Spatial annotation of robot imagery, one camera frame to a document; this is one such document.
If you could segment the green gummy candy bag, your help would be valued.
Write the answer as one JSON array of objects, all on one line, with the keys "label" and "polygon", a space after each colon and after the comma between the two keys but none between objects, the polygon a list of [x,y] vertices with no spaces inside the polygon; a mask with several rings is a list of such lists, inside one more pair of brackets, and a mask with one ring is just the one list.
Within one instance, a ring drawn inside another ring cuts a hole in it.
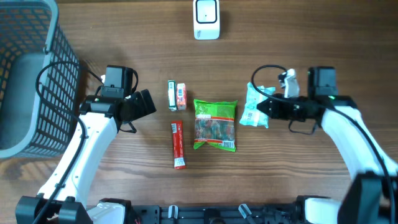
[{"label": "green gummy candy bag", "polygon": [[209,102],[195,99],[194,150],[205,143],[229,152],[236,151],[235,114],[237,101]]}]

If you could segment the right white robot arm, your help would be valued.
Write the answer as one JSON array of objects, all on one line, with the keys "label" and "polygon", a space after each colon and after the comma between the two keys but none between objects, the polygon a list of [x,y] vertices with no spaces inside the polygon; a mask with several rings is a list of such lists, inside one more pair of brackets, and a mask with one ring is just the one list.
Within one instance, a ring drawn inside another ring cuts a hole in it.
[{"label": "right white robot arm", "polygon": [[339,150],[352,179],[342,202],[318,196],[296,201],[296,221],[301,223],[397,223],[397,162],[373,138],[356,103],[339,95],[334,67],[308,69],[308,95],[299,96],[295,71],[278,76],[284,93],[270,95],[257,109],[270,119],[305,122],[315,120]]}]

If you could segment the light blue tissue pack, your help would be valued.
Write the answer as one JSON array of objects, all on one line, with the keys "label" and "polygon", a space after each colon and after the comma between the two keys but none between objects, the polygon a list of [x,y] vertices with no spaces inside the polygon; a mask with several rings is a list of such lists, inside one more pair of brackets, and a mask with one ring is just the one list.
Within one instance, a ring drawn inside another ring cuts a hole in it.
[{"label": "light blue tissue pack", "polygon": [[268,128],[268,115],[257,109],[257,105],[266,100],[267,97],[256,91],[251,82],[247,84],[247,88],[246,103],[244,105],[244,111],[239,123],[244,126],[263,126]]}]

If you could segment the red stick packet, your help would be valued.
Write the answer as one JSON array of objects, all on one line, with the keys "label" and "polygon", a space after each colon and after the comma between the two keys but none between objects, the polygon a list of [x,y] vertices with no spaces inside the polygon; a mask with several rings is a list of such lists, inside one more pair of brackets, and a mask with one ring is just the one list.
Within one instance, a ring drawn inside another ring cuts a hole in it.
[{"label": "red stick packet", "polygon": [[172,121],[171,128],[173,137],[174,169],[185,169],[187,166],[184,159],[182,121]]}]

